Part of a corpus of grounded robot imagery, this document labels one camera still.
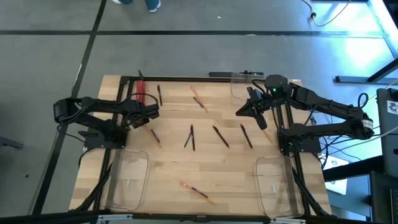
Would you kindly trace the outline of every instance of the concrete floor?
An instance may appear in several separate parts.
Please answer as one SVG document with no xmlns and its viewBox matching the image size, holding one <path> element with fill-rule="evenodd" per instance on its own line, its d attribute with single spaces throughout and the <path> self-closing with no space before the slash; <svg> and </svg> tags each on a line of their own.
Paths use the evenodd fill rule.
<svg viewBox="0 0 398 224">
<path fill-rule="evenodd" d="M 344 5 L 313 2 L 319 23 Z M 0 30 L 91 30 L 99 6 L 94 0 L 2 0 Z M 365 3 L 350 4 L 322 28 L 309 24 L 308 14 L 299 0 L 164 0 L 156 14 L 147 12 L 144 1 L 108 1 L 99 29 L 382 32 Z M 30 212 L 55 136 L 52 103 L 70 95 L 87 41 L 87 35 L 0 35 L 0 136 L 25 144 L 22 150 L 0 149 L 0 217 Z M 356 104 L 360 93 L 373 96 L 384 86 L 337 84 L 333 78 L 370 76 L 392 60 L 381 36 L 101 35 L 79 96 L 96 97 L 103 75 L 137 75 L 138 69 L 146 76 L 203 77 L 209 71 L 256 70 L 301 79 L 321 96 Z M 365 111 L 378 126 L 376 101 Z M 327 122 L 322 114 L 315 117 Z M 81 129 L 72 125 L 68 132 Z M 68 210 L 81 149 L 80 142 L 66 138 L 44 213 Z M 381 147 L 374 141 L 346 153 L 365 159 L 380 155 Z"/>
</svg>

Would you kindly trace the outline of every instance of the wooden table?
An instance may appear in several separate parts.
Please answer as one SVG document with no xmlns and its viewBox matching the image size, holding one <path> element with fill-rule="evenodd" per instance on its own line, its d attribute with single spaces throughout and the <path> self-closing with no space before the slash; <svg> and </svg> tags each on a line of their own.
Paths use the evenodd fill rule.
<svg viewBox="0 0 398 224">
<path fill-rule="evenodd" d="M 115 100 L 120 78 L 114 75 L 104 76 L 98 97 Z M 294 82 L 301 84 L 300 80 L 294 80 Z M 151 120 L 147 127 L 156 132 L 162 148 L 157 147 L 153 139 L 145 132 L 144 127 L 140 127 L 129 132 L 124 149 L 124 154 L 130 151 L 144 151 L 143 153 L 149 158 L 149 178 L 146 190 L 141 205 L 134 212 L 265 215 L 264 210 L 259 206 L 259 195 L 256 192 L 256 173 L 254 172 L 256 161 L 260 157 L 271 159 L 270 161 L 274 163 L 275 159 L 284 159 L 280 156 L 271 111 L 266 111 L 264 117 L 273 143 L 265 137 L 253 118 L 235 116 L 240 106 L 231 104 L 229 83 L 146 82 L 146 92 L 158 97 L 157 85 L 161 88 L 163 106 L 159 110 L 160 116 Z M 206 113 L 193 100 L 194 95 L 190 85 L 195 87 L 209 113 Z M 234 91 L 236 91 L 235 95 L 238 95 L 244 94 L 246 89 L 236 90 L 235 88 Z M 153 102 L 151 98 L 146 97 L 146 104 Z M 308 116 L 307 111 L 295 109 L 292 111 L 296 123 L 304 122 Z M 102 119 L 111 118 L 111 114 L 96 113 L 95 115 Z M 195 152 L 192 150 L 191 143 L 183 148 L 191 124 L 195 133 Z M 246 128 L 253 149 L 247 144 L 240 124 Z M 230 148 L 227 148 L 216 135 L 213 125 L 218 127 Z M 70 204 L 71 209 L 79 206 L 97 184 L 103 154 L 103 149 L 95 149 L 82 159 Z M 307 188 L 323 209 L 330 213 L 319 161 L 309 153 L 300 155 Z M 119 180 L 121 183 L 119 184 L 129 186 L 130 179 L 132 181 L 134 176 L 142 175 L 144 172 L 140 169 L 120 170 L 119 178 L 122 180 Z M 207 194 L 215 205 L 181 186 L 180 180 Z M 137 203 L 137 195 L 130 195 L 131 191 L 125 188 L 118 187 L 115 190 L 114 194 L 119 203 L 121 203 L 121 198 L 123 203 Z M 275 203 L 278 203 L 279 207 L 289 204 L 286 194 L 280 197 L 283 199 L 274 200 L 277 194 L 284 192 L 283 187 L 275 184 L 272 188 L 265 190 L 267 192 L 265 196 L 262 195 L 262 199 L 264 199 L 266 211 L 274 210 L 277 207 Z M 106 194 L 105 190 L 102 206 L 106 203 Z"/>
</svg>

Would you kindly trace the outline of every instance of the red object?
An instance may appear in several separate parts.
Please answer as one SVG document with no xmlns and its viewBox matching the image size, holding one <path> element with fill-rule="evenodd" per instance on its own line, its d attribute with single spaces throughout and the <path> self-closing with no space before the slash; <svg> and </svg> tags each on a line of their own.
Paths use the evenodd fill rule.
<svg viewBox="0 0 398 224">
<path fill-rule="evenodd" d="M 136 91 L 136 93 L 145 93 L 144 76 L 142 75 L 140 70 L 138 70 L 138 74 L 139 74 L 139 77 L 140 77 L 141 80 L 138 80 L 138 82 L 137 82 L 137 91 Z M 143 104 L 145 104 L 145 95 L 143 95 L 143 94 L 136 95 L 136 100 L 140 101 Z"/>
</svg>

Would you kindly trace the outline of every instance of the transparent container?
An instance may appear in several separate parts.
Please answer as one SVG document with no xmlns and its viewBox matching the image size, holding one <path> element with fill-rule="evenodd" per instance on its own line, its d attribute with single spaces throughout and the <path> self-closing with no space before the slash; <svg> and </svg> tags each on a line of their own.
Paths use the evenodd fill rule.
<svg viewBox="0 0 398 224">
<path fill-rule="evenodd" d="M 246 103 L 246 100 L 249 98 L 249 93 L 247 91 L 247 87 L 256 88 L 252 81 L 254 79 L 257 80 L 265 80 L 266 75 L 245 75 L 238 72 L 234 72 L 231 75 L 231 91 L 229 94 L 229 100 L 232 105 L 235 106 L 243 106 Z M 260 82 L 256 82 L 262 88 L 264 88 L 264 84 Z"/>
<path fill-rule="evenodd" d="M 299 187 L 294 182 L 290 158 L 261 157 L 254 168 L 260 209 L 271 218 L 300 217 L 304 208 Z"/>
<path fill-rule="evenodd" d="M 113 211 L 136 210 L 144 200 L 149 166 L 146 152 L 117 150 L 103 191 L 102 206 Z"/>
</svg>

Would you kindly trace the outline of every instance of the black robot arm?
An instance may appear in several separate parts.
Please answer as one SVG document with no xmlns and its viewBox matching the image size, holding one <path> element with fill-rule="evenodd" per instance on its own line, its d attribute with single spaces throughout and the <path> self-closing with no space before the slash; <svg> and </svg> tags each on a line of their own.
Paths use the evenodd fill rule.
<svg viewBox="0 0 398 224">
<path fill-rule="evenodd" d="M 267 124 L 262 113 L 277 105 L 289 102 L 296 109 L 317 110 L 346 121 L 340 124 L 317 126 L 304 126 L 294 123 L 290 129 L 279 130 L 286 137 L 304 139 L 307 137 L 347 135 L 353 139 L 369 139 L 374 134 L 372 119 L 363 112 L 359 105 L 344 105 L 322 98 L 312 90 L 294 83 L 288 83 L 287 79 L 281 75 L 269 75 L 264 81 L 264 86 L 265 91 L 261 87 L 260 91 L 248 87 L 250 97 L 246 104 L 236 112 L 236 116 L 253 117 L 261 129 L 266 129 Z"/>
<path fill-rule="evenodd" d="M 85 138 L 85 147 L 121 148 L 126 143 L 130 125 L 138 128 L 159 116 L 159 106 L 144 105 L 137 100 L 126 99 L 122 102 L 99 100 L 90 97 L 65 98 L 53 105 L 54 120 L 66 125 L 78 123 L 89 127 L 88 131 L 79 131 Z M 119 126 L 112 119 L 102 120 L 90 115 L 91 112 L 117 113 L 123 116 Z"/>
</svg>

